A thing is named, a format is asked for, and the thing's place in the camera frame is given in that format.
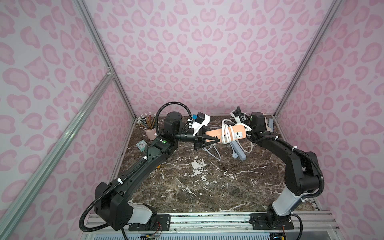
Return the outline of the pink power strip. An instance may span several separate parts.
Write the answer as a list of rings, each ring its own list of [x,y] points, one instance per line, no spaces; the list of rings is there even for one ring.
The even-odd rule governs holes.
[[[246,138],[247,130],[243,125],[224,125],[221,129],[207,131],[206,134],[219,138],[219,143],[229,144],[230,142]]]

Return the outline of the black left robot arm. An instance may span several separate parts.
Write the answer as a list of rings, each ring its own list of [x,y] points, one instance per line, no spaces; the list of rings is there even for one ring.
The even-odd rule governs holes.
[[[189,118],[184,123],[181,113],[170,112],[164,120],[163,130],[160,130],[160,113],[171,105],[183,107]],[[161,225],[153,207],[130,200],[143,181],[176,151],[179,142],[193,143],[195,149],[218,143],[218,138],[206,134],[209,122],[208,115],[201,112],[193,115],[183,103],[169,102],[161,106],[154,118],[156,137],[146,145],[144,156],[109,184],[102,182],[97,186],[95,200],[80,217],[80,230],[89,233],[112,227],[123,231],[126,225],[144,231],[159,228]]]

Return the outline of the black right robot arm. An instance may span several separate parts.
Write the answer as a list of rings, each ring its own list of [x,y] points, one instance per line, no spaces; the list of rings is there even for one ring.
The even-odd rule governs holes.
[[[295,209],[306,199],[321,195],[325,187],[316,154],[301,151],[269,131],[263,113],[252,112],[247,116],[237,108],[231,115],[237,123],[250,128],[246,133],[248,140],[269,150],[285,163],[284,190],[265,213],[251,214],[249,223],[254,230],[294,229],[291,217]]]

